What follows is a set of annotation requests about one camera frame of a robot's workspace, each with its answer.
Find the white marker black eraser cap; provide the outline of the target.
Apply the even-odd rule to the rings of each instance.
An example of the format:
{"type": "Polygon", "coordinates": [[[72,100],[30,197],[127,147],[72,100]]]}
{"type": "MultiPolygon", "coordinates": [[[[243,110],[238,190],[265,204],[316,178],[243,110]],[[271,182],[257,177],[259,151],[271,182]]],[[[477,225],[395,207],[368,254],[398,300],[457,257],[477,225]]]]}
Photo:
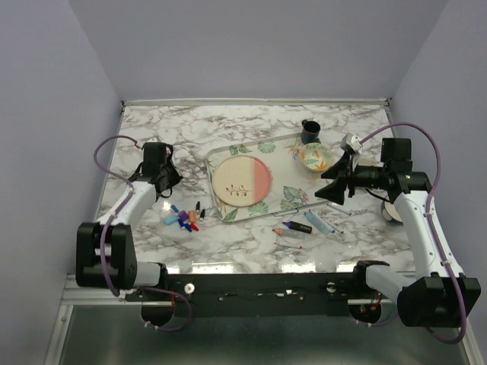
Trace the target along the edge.
{"type": "Polygon", "coordinates": [[[344,230],[342,228],[340,228],[338,225],[332,223],[331,221],[327,220],[327,219],[323,219],[323,221],[328,224],[334,231],[336,231],[337,233],[340,233],[340,234],[344,234],[344,230]]]}

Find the small blue marker cap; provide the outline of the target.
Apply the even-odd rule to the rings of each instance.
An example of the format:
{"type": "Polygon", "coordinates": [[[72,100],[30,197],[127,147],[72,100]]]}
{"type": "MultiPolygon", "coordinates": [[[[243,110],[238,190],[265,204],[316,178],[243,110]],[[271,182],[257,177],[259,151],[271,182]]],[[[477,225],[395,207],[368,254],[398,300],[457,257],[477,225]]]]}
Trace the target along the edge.
{"type": "Polygon", "coordinates": [[[185,230],[189,231],[189,232],[191,232],[191,231],[192,231],[191,226],[190,226],[190,225],[188,225],[187,223],[183,222],[183,221],[180,221],[180,227],[181,227],[182,229],[185,229],[185,230]]]}

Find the white marker red cap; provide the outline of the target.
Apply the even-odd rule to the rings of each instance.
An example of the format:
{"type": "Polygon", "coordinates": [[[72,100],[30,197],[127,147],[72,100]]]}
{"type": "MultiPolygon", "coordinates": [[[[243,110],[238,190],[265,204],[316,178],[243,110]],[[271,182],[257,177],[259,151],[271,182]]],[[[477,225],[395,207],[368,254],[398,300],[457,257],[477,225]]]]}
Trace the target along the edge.
{"type": "Polygon", "coordinates": [[[287,243],[275,243],[276,246],[279,246],[279,247],[282,247],[282,248],[285,248],[285,249],[303,249],[302,246],[299,246],[299,245],[290,245],[290,244],[287,244],[287,243]]]}

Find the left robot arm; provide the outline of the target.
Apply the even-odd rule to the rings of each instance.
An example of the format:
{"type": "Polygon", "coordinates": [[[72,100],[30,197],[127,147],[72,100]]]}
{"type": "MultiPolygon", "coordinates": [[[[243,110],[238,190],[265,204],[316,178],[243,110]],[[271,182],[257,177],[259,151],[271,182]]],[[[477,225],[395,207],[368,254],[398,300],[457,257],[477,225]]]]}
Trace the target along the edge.
{"type": "Polygon", "coordinates": [[[142,287],[152,300],[168,293],[167,269],[136,258],[133,229],[159,198],[169,198],[182,176],[173,161],[173,146],[148,141],[142,149],[142,162],[126,178],[109,170],[98,160],[101,144],[95,149],[94,162],[106,174],[120,179],[126,190],[115,205],[95,222],[84,222],[77,230],[75,280],[80,287],[104,288],[118,297],[122,290],[142,287]]]}

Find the light blue highlighter pen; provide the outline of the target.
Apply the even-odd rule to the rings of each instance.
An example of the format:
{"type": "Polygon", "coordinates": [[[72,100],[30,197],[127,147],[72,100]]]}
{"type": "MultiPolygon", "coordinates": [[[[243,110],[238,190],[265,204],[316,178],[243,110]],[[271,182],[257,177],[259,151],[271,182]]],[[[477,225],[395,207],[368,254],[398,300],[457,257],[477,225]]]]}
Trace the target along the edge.
{"type": "Polygon", "coordinates": [[[323,234],[328,234],[328,233],[333,233],[334,229],[331,228],[330,225],[325,223],[320,217],[315,215],[313,212],[305,212],[304,216],[307,218],[307,220],[314,226],[316,227],[321,233],[323,234]]]}

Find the orange highlighter cap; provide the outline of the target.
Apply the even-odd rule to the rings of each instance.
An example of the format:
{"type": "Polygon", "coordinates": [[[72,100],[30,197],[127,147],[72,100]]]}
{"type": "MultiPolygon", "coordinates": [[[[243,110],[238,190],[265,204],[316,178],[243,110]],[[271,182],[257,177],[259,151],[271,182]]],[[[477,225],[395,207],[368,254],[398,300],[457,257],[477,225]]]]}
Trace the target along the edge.
{"type": "Polygon", "coordinates": [[[195,223],[196,222],[196,212],[195,211],[189,211],[188,214],[189,214],[189,221],[191,223],[195,223]]]}

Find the white marker black tip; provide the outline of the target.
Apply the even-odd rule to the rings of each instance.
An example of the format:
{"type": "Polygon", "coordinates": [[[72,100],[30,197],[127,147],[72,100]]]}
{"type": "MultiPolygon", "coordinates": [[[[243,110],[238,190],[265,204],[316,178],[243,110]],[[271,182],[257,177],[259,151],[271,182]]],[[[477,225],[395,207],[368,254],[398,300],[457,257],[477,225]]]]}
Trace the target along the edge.
{"type": "Polygon", "coordinates": [[[345,214],[347,216],[351,216],[352,215],[352,212],[344,209],[344,208],[340,208],[338,205],[333,205],[333,204],[326,204],[329,208],[335,210],[335,211],[338,211],[342,214],[345,214]]]}

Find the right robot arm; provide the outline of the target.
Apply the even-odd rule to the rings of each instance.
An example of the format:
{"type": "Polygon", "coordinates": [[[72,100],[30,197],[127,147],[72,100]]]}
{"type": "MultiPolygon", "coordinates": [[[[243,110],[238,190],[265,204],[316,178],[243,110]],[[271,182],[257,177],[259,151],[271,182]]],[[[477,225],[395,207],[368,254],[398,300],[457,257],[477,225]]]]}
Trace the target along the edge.
{"type": "Polygon", "coordinates": [[[399,214],[411,246],[415,278],[395,272],[385,262],[360,261],[350,279],[352,293],[360,298],[378,291],[396,305],[408,327],[460,328],[481,294],[479,281],[468,278],[451,254],[435,214],[428,175],[412,169],[411,141],[385,138],[382,166],[362,166],[355,159],[361,143],[355,135],[341,142],[342,157],[322,178],[330,184],[315,194],[338,205],[357,188],[383,190],[399,214]]]}

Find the purple highlighter cap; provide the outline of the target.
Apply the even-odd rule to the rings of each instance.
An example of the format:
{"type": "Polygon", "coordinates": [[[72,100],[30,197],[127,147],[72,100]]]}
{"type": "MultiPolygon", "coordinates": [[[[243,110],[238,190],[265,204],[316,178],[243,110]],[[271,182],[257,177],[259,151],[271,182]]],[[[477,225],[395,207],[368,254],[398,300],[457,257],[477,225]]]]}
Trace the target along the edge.
{"type": "Polygon", "coordinates": [[[177,215],[178,215],[179,219],[182,221],[186,221],[189,217],[189,215],[185,211],[179,211],[179,213],[177,215]]]}

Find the light blue highlighter cap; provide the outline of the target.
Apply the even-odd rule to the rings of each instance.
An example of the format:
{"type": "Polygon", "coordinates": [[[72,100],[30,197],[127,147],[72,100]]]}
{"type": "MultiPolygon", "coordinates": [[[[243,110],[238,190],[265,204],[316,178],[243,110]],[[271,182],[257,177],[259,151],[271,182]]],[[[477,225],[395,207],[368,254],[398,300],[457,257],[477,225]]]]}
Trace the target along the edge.
{"type": "Polygon", "coordinates": [[[166,217],[166,218],[164,219],[164,223],[165,223],[166,225],[171,225],[171,224],[173,224],[173,223],[177,222],[178,220],[179,220],[179,217],[178,217],[177,215],[173,214],[173,215],[171,215],[171,216],[166,217]]]}

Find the purple capped marker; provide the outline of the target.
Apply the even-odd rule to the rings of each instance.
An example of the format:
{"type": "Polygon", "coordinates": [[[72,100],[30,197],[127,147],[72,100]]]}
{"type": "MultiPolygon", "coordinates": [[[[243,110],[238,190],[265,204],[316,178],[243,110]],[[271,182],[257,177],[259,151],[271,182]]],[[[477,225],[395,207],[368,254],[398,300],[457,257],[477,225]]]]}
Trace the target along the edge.
{"type": "Polygon", "coordinates": [[[312,227],[307,226],[305,224],[301,224],[295,221],[287,221],[287,222],[283,222],[283,224],[290,230],[295,230],[306,234],[312,233],[312,227]]]}

